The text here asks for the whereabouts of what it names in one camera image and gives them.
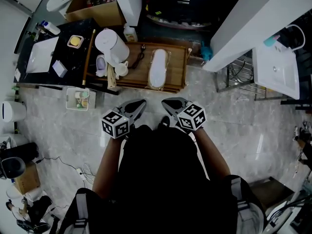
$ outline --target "white sink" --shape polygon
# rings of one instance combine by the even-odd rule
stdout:
[[[295,53],[280,42],[267,47],[264,43],[253,49],[254,82],[260,86],[300,98]]]
[[[26,73],[45,73],[50,69],[52,54],[58,42],[58,37],[40,41],[33,46]]]

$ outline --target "countertop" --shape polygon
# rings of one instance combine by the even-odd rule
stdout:
[[[28,60],[35,42],[33,39],[28,38],[22,51],[19,55],[17,68],[21,73],[19,81],[14,78],[15,83],[35,83],[35,84],[49,84],[49,85],[68,85],[68,86],[81,86],[83,78],[84,64],[87,56],[89,42],[91,39],[93,29],[97,30],[97,34],[101,31],[98,24],[93,19],[85,19],[59,25],[58,28],[61,33],[57,45],[55,47],[50,70],[46,73],[26,73]],[[84,41],[79,49],[70,48],[67,42],[72,35],[84,37]],[[50,36],[41,34],[39,41],[50,39]],[[95,65],[96,57],[100,52],[93,44],[89,66]],[[54,71],[52,65],[56,60],[59,60],[67,69],[67,73],[63,78],[60,78]]]

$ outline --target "wooden tray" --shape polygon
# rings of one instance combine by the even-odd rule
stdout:
[[[127,86],[144,89],[148,84],[148,74],[150,69],[150,61],[152,57],[152,52],[155,49],[164,49],[171,53],[169,64],[167,66],[167,76],[164,86],[166,92],[177,93],[180,89],[185,86],[185,75],[186,75],[186,63],[188,57],[188,50],[183,46],[174,46],[167,44],[158,43],[143,43],[143,42],[127,42],[127,46],[130,49],[130,54],[127,59],[129,62],[129,67],[132,67],[136,61],[138,55],[141,53],[141,45],[145,44],[144,59],[138,64],[136,69],[129,68],[129,73],[125,77],[120,77],[116,80],[118,86]],[[107,80],[107,78],[96,78],[97,80]]]

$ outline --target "metal rack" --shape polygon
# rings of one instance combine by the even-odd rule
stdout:
[[[285,99],[286,96],[267,97],[268,89],[254,83],[254,66],[245,59],[236,59],[227,67],[225,88],[217,92],[225,92],[231,89],[239,89],[254,94],[254,100]]]

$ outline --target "white kettle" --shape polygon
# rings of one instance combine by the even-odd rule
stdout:
[[[96,37],[95,44],[105,60],[114,68],[119,67],[129,56],[129,48],[114,30],[104,29]]]

